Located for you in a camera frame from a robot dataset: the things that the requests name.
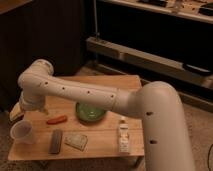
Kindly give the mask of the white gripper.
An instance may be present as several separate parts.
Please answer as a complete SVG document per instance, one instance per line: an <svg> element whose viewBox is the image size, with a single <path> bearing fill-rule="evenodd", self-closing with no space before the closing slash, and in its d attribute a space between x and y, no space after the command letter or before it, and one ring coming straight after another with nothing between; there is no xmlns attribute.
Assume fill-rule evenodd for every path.
<svg viewBox="0 0 213 171"><path fill-rule="evenodd" d="M19 104L16 103L9 113L9 118L11 121L16 120L23 115L22 109L25 111L35 111L43 109L45 106L45 97L40 95L29 95L22 93L19 98Z"/></svg>

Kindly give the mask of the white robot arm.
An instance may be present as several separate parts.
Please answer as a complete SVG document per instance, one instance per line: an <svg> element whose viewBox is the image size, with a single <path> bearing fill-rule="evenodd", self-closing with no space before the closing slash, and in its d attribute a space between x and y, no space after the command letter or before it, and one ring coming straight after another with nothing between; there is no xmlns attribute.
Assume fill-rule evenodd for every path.
<svg viewBox="0 0 213 171"><path fill-rule="evenodd" d="M154 81L136 91L57 78L53 65L34 61L18 77L20 108L39 110L47 96L86 103L142 121L146 171L196 171L179 94Z"/></svg>

